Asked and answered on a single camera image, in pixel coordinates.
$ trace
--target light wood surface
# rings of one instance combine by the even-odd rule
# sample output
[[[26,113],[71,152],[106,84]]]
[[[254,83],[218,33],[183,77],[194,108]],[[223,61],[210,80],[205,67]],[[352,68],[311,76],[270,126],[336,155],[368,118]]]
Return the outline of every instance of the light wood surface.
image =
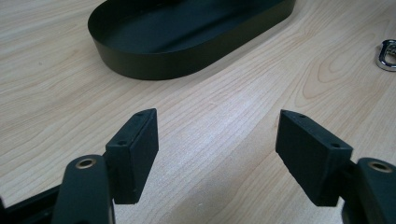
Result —
[[[101,61],[87,20],[98,0],[0,1],[0,195],[6,206],[102,154],[132,114],[158,109],[160,151],[141,201],[118,223],[341,223],[275,153],[279,110],[396,164],[396,74],[375,65],[396,38],[396,1],[297,0],[292,15],[188,77],[141,81]]]

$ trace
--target black tray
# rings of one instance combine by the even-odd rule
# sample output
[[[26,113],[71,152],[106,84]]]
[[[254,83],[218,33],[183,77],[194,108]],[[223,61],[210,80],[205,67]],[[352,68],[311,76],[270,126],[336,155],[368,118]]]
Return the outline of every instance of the black tray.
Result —
[[[183,77],[285,20],[295,0],[108,0],[88,28],[102,60],[126,77]]]

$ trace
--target silver metal clasp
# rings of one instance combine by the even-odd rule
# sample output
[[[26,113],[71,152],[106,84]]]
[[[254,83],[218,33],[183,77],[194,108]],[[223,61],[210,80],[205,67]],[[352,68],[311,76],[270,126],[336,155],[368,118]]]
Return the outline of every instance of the silver metal clasp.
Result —
[[[389,72],[396,72],[396,63],[390,63],[387,61],[387,55],[396,58],[396,40],[385,40],[382,42],[382,49],[378,55],[377,60],[375,60],[378,67],[387,70]]]

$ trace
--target black object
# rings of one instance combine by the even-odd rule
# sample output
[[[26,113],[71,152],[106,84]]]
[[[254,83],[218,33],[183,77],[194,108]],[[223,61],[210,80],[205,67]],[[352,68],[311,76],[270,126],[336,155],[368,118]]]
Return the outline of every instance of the black object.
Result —
[[[280,112],[276,152],[317,206],[344,201],[350,224],[396,223],[396,167],[385,161],[350,160],[352,147],[309,117]]]
[[[60,186],[5,208],[0,223],[115,223],[113,203],[137,203],[158,152],[157,112],[131,117],[104,156],[71,161]]]
[[[105,64],[126,77],[183,77],[285,20],[295,0],[108,0],[88,28]]]

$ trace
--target wood grain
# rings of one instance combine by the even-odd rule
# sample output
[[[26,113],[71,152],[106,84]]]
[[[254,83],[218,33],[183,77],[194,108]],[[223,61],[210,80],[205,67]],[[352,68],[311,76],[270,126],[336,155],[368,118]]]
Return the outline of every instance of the wood grain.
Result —
[[[118,223],[341,223],[275,153],[279,110],[304,113],[396,164],[395,74],[375,65],[396,38],[392,0],[297,0],[267,33],[188,77],[141,81],[101,61],[87,20],[102,1],[0,2],[0,195],[10,206],[102,154],[121,125],[158,109],[160,152]]]

